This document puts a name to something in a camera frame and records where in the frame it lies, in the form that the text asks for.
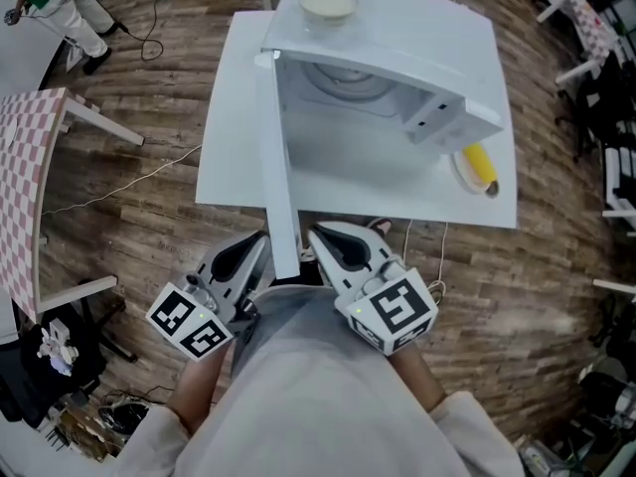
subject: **gray shirt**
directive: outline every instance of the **gray shirt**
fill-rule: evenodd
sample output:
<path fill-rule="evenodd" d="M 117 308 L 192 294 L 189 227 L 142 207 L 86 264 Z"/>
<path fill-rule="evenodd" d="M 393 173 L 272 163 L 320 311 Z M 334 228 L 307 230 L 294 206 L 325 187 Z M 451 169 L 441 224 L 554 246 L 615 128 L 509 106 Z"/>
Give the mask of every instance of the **gray shirt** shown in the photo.
<path fill-rule="evenodd" d="M 190 438 L 168 408 L 152 408 L 115 475 L 524 475 L 470 393 L 426 413 L 387 359 L 334 313 L 333 301 L 328 288 L 266 290 L 256 299 L 264 323 L 240 373 L 196 434 Z"/>

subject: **wooden floor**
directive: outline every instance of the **wooden floor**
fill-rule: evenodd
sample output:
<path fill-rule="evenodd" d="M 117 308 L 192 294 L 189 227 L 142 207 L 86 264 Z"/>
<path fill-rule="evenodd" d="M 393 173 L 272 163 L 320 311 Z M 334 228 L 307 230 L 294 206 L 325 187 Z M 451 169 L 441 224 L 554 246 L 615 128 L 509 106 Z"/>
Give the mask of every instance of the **wooden floor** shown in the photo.
<path fill-rule="evenodd" d="M 100 1 L 132 33 L 150 29 L 154 0 Z M 519 219 L 515 231 L 450 226 L 448 290 L 421 343 L 446 388 L 472 391 L 515 439 L 576 405 L 576 375 L 596 356 L 586 338 L 597 329 L 602 292 L 591 278 L 629 280 L 631 249 L 616 243 L 617 229 L 599 215 L 597 153 L 575 165 L 574 130 L 554 124 L 565 110 L 554 79 L 575 61 L 572 42 L 551 24 L 535 22 L 531 0 L 458 2 L 495 24 L 515 128 Z M 54 152 L 45 209 L 103 195 L 199 145 L 231 16 L 260 7 L 260 0 L 159 1 L 152 37 L 163 42 L 161 58 L 142 62 L 140 44 L 117 32 L 108 38 L 112 57 L 94 76 L 79 69 L 65 75 L 58 66 L 49 87 L 68 86 L 147 140 L 137 148 L 74 124 Z M 148 46 L 147 54 L 153 51 Z M 41 259 L 45 292 L 83 277 L 119 277 L 115 292 L 128 309 L 108 328 L 139 361 L 129 365 L 106 352 L 104 391 L 174 385 L 184 359 L 144 321 L 146 310 L 166 281 L 192 269 L 209 245 L 264 225 L 262 211 L 194 203 L 199 157 L 90 208 L 43 217 L 50 240 Z M 390 234 L 394 249 L 401 248 L 405 226 L 398 221 Z M 442 231 L 441 224 L 412 227 L 407 261 L 426 281 L 437 274 Z"/>

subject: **person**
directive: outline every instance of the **person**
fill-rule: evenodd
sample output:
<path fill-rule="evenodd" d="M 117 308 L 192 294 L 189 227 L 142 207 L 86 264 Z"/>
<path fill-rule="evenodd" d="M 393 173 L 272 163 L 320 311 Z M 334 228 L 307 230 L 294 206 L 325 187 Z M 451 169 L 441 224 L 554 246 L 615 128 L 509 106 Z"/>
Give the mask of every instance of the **person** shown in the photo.
<path fill-rule="evenodd" d="M 8 23 L 16 25 L 25 5 L 39 9 L 34 17 L 47 19 L 61 34 L 74 39 L 88 55 L 83 71 L 91 75 L 110 54 L 102 37 L 117 30 L 117 24 L 95 0 L 16 0 L 13 17 Z"/>
<path fill-rule="evenodd" d="M 212 411 L 229 345 L 186 365 L 114 476 L 524 475 L 472 394 L 448 396 L 413 343 L 388 358 L 368 345 L 334 312 L 334 290 L 315 285 L 317 270 L 301 262 L 305 284 L 254 300 L 261 321 L 237 343 L 232 384 Z"/>

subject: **white pants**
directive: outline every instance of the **white pants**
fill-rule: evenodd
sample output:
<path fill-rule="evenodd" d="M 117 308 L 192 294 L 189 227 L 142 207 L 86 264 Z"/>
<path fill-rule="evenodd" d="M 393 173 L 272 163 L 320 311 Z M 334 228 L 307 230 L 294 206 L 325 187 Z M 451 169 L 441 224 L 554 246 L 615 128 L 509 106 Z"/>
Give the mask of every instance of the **white pants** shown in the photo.
<path fill-rule="evenodd" d="M 50 0 L 34 16 L 48 16 L 56 30 L 75 39 L 90 57 L 100 57 L 108 49 L 97 33 L 105 32 L 114 22 L 95 0 Z"/>

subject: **yellow object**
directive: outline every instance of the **yellow object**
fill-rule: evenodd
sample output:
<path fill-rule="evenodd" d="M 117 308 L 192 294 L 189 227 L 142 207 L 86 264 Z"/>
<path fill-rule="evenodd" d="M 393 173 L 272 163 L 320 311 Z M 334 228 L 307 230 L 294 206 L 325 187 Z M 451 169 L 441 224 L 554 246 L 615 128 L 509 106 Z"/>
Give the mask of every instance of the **yellow object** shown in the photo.
<path fill-rule="evenodd" d="M 497 180 L 497 170 L 480 143 L 467 146 L 463 152 L 473 171 L 484 184 L 491 184 Z"/>

